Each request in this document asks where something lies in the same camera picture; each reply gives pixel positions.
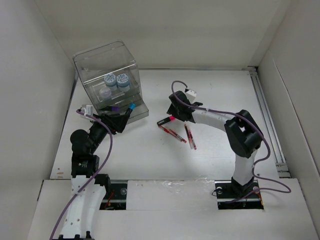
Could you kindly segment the blue jar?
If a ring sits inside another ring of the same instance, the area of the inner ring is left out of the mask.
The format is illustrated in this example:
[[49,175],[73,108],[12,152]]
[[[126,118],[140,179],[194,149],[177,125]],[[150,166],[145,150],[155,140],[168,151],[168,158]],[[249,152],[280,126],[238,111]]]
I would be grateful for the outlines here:
[[103,80],[105,85],[110,88],[112,92],[118,89],[117,77],[113,73],[106,74]]
[[117,87],[122,92],[130,90],[130,78],[127,74],[122,73],[116,77]]

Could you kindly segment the blue cap highlighter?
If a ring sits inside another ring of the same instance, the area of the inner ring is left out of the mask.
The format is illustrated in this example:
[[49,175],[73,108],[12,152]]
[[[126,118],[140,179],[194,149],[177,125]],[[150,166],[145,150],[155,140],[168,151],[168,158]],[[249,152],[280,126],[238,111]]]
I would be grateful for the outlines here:
[[130,116],[135,107],[136,107],[136,105],[135,105],[134,103],[131,103],[131,104],[128,106],[128,108],[127,108],[127,110],[125,111],[124,114],[125,114],[126,116]]

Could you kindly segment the pink cap highlighter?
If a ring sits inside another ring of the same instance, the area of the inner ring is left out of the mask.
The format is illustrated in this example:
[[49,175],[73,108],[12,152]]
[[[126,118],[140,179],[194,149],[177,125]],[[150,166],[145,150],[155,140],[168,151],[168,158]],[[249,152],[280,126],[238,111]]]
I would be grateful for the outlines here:
[[173,121],[173,120],[175,120],[175,119],[176,119],[176,118],[175,118],[174,116],[168,116],[168,117],[166,117],[166,118],[158,121],[156,124],[157,124],[158,126],[162,126],[162,125],[167,124],[167,123],[169,123],[169,122],[171,122],[171,121]]

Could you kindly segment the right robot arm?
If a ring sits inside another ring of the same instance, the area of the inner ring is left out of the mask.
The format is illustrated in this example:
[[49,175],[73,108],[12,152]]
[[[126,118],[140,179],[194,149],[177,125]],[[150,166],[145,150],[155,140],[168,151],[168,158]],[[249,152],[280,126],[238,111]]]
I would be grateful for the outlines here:
[[254,181],[252,165],[263,140],[251,114],[244,109],[237,113],[214,112],[202,107],[201,102],[191,103],[187,93],[180,90],[172,93],[169,99],[171,105],[167,114],[183,122],[207,125],[226,133],[235,154],[231,191],[237,197],[247,194]]

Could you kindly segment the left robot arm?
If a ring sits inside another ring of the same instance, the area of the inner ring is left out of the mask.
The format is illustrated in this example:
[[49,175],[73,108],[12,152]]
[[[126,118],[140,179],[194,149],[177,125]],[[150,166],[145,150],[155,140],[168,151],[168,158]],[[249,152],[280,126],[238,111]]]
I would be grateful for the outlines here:
[[89,130],[77,129],[71,142],[71,197],[59,216],[63,221],[59,240],[92,240],[93,225],[102,200],[111,194],[111,180],[101,173],[106,161],[100,162],[95,151],[106,136],[122,133],[132,113],[90,115],[78,114],[93,121]]

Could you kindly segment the purple cap highlighter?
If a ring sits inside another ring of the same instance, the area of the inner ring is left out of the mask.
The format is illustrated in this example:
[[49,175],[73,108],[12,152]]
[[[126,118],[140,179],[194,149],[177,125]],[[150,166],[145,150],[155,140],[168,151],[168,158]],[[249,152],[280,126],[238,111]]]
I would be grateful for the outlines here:
[[99,109],[99,111],[109,111],[109,112],[118,112],[119,110],[120,108],[118,106],[106,106]]

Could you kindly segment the blue jar back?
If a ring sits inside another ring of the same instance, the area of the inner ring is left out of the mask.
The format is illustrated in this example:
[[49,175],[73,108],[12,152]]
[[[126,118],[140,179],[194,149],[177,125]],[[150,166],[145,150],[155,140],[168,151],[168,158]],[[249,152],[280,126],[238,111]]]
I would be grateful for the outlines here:
[[106,74],[103,80],[105,85],[110,88],[112,92],[118,89],[117,77],[113,73]]

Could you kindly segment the blue jar front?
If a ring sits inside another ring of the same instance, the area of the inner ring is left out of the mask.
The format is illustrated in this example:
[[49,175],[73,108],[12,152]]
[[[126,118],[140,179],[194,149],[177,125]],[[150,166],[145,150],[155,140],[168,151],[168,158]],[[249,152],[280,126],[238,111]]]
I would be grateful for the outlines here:
[[130,90],[130,78],[127,74],[122,73],[116,77],[117,87],[122,92]]

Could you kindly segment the clear plastic organizer box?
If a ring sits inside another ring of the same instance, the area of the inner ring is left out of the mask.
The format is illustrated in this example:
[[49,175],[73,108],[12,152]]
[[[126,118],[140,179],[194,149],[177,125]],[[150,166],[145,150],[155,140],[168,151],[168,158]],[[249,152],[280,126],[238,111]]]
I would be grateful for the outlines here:
[[133,123],[149,115],[143,101],[139,68],[123,41],[92,47],[72,57],[78,77],[98,115],[123,114],[131,104]]

